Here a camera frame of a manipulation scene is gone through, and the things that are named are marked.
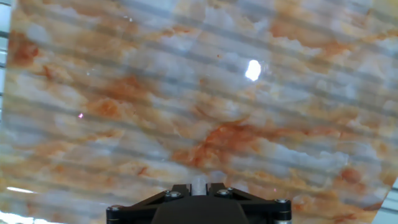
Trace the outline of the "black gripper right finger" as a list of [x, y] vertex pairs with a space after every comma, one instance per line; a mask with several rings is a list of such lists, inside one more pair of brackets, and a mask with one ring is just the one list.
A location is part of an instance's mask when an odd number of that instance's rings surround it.
[[211, 218], [217, 223], [291, 223], [292, 202], [289, 199], [266, 200], [222, 183], [207, 185]]

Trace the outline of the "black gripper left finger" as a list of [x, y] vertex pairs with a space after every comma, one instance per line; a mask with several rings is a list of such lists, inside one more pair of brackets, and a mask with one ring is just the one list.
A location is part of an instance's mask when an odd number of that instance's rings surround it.
[[106, 209], [106, 224], [150, 223], [161, 205], [188, 196], [190, 184], [179, 184], [131, 206], [112, 205]]

